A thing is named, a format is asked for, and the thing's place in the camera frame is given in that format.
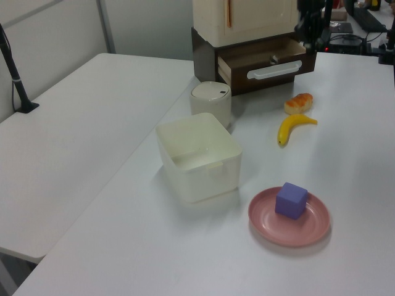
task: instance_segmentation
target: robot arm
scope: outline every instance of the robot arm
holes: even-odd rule
[[[295,27],[308,54],[314,54],[330,38],[329,24],[333,0],[297,0],[299,22]]]

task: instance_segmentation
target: tabletop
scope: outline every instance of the tabletop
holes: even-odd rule
[[[190,116],[188,94],[198,83],[161,123]],[[318,125],[295,128],[279,147],[283,103],[298,93],[314,96],[307,115]],[[314,72],[232,104],[229,131],[243,148],[237,190],[182,202],[151,131],[15,296],[390,295],[393,68],[374,57],[318,53]],[[284,182],[308,189],[330,212],[330,232],[314,245],[281,247],[249,224],[252,198]]]
[[[100,54],[2,122],[0,252],[38,263],[192,77],[190,61]]]

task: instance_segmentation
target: pink plate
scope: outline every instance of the pink plate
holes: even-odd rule
[[[306,209],[297,220],[274,212],[276,195],[281,187],[258,193],[249,204],[251,224],[264,238],[278,245],[302,247],[320,240],[330,227],[326,206],[309,193]]]

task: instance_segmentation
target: white cabinet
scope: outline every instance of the white cabinet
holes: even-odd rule
[[[195,30],[220,47],[294,31],[297,0],[193,0]]]

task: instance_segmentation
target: brown drawer unit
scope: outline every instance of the brown drawer unit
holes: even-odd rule
[[[212,47],[192,28],[195,76],[228,84],[232,94],[247,93],[294,81],[314,71],[316,55],[307,55],[294,33]]]

